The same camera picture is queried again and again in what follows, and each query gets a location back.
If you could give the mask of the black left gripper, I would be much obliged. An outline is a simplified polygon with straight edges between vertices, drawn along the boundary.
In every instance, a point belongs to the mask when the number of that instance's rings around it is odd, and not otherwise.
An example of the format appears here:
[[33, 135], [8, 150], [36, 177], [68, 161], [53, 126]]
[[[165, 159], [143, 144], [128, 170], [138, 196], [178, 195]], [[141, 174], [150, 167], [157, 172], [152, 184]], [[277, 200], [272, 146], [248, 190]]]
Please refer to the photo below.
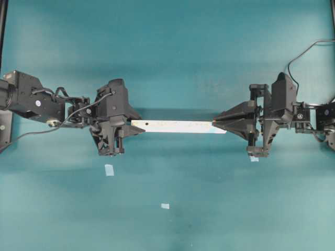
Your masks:
[[72, 106], [68, 108], [72, 123], [82, 123], [90, 128], [90, 133], [100, 156], [115, 156], [124, 153], [123, 138], [142, 134], [144, 129], [130, 125], [131, 120], [141, 120], [141, 115], [127, 102], [127, 119], [115, 116], [107, 121], [99, 121], [95, 116], [97, 105], [110, 94], [90, 103], [88, 98], [72, 98]]

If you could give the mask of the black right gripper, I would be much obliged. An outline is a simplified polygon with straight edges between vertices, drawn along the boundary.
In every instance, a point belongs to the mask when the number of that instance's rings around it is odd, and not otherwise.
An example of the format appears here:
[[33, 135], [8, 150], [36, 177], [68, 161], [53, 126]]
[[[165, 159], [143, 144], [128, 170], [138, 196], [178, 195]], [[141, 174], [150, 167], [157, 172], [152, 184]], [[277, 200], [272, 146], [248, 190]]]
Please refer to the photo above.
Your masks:
[[[244, 101], [233, 108], [223, 111], [216, 116], [213, 126], [226, 130], [248, 141], [247, 153], [254, 157], [267, 157], [271, 149], [272, 142], [278, 134], [279, 129], [288, 127], [290, 123], [280, 123], [271, 113], [271, 90], [267, 84], [249, 86], [250, 99]], [[263, 98], [263, 106], [256, 106], [258, 98]], [[254, 120], [231, 120], [246, 118], [255, 114]], [[262, 146], [256, 146], [255, 123], [261, 126], [260, 135], [262, 136]]]

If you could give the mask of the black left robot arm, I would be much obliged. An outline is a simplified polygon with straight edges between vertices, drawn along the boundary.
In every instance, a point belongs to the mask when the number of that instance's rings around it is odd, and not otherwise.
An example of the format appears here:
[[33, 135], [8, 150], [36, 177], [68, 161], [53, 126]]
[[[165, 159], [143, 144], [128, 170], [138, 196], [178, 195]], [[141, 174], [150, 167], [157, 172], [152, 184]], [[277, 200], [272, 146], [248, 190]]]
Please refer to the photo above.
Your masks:
[[123, 139], [145, 132], [131, 124], [141, 117], [129, 103], [122, 78], [99, 88], [91, 102], [88, 97], [69, 96], [63, 87], [52, 91], [36, 77], [12, 71], [1, 80], [1, 111], [45, 123], [50, 132], [88, 127], [100, 156], [124, 153]]

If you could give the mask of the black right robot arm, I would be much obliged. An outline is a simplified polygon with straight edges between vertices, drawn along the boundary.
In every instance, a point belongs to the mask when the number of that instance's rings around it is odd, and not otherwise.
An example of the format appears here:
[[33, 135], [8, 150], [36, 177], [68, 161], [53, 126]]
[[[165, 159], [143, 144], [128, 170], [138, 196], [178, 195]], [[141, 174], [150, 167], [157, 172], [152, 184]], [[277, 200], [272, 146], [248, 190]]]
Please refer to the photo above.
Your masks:
[[250, 157], [267, 157], [281, 128], [311, 134], [334, 148], [334, 103], [296, 102], [295, 87], [287, 84], [272, 94], [267, 84], [252, 84], [249, 90], [250, 100], [222, 112], [212, 125], [246, 140]]

